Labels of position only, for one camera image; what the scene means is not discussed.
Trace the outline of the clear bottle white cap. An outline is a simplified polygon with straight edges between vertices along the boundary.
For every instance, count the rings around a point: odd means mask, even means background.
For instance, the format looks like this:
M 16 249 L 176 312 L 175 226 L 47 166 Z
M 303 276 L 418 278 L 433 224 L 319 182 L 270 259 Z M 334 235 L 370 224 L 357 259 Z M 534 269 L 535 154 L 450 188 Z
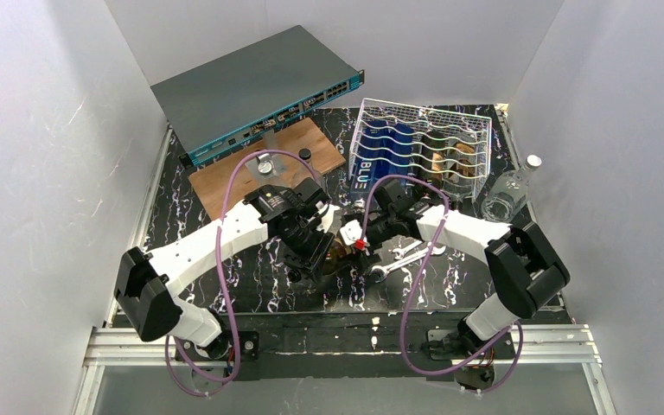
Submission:
M 264 160 L 258 162 L 257 171 L 259 173 L 258 183 L 260 187 L 276 186 L 285 188 L 287 186 L 283 178 L 277 174 L 273 161 Z

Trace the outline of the dark wine bottle gold label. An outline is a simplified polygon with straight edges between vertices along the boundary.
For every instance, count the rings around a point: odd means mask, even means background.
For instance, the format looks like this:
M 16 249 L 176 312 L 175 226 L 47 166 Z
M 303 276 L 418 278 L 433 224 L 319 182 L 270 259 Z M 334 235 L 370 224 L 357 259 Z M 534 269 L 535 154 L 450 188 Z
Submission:
M 282 260 L 289 268 L 292 282 L 305 279 L 320 284 L 326 277 L 359 259 L 353 249 L 342 244 L 338 235 L 310 227 L 284 243 Z

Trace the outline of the clear liquor bottle black cap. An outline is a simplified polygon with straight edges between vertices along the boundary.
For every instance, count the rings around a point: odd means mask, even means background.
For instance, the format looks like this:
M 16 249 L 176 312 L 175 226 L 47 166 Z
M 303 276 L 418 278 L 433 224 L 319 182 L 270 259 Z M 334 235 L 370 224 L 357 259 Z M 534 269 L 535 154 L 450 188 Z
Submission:
M 292 184 L 296 186 L 306 178 L 315 178 L 316 183 L 325 193 L 327 193 L 328 185 L 326 178 L 313 164 L 312 151 L 309 148 L 302 148 L 300 151 L 298 151 L 297 154 L 304 162 L 306 162 L 310 166 L 310 168 L 313 171 L 313 174 L 311 174 L 305 167 L 300 167 L 292 178 Z

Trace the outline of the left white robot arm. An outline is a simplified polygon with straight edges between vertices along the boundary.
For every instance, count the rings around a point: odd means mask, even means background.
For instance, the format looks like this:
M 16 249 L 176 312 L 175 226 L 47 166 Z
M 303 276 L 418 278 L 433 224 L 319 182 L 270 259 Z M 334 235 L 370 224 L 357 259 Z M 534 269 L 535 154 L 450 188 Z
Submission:
M 209 310 L 180 298 L 197 278 L 224 260 L 269 239 L 294 278 L 318 279 L 335 235 L 339 208 L 306 178 L 295 188 L 263 185 L 225 214 L 178 241 L 122 254 L 113 296 L 142 342 L 171 335 L 206 347 L 223 332 Z

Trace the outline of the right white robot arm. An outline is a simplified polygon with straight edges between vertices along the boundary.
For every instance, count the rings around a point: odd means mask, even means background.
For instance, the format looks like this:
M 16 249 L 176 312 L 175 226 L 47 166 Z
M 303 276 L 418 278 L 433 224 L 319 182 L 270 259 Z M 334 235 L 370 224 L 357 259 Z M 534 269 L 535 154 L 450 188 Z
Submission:
M 434 199 L 407 194 L 402 178 L 385 176 L 371 188 L 368 198 L 381 212 L 373 220 L 363 218 L 363 244 L 374 248 L 395 236 L 410 237 L 454 248 L 488 267 L 495 292 L 458 324 L 456 342 L 480 347 L 532 317 L 569 284 L 570 273 L 537 223 L 462 214 L 443 193 Z

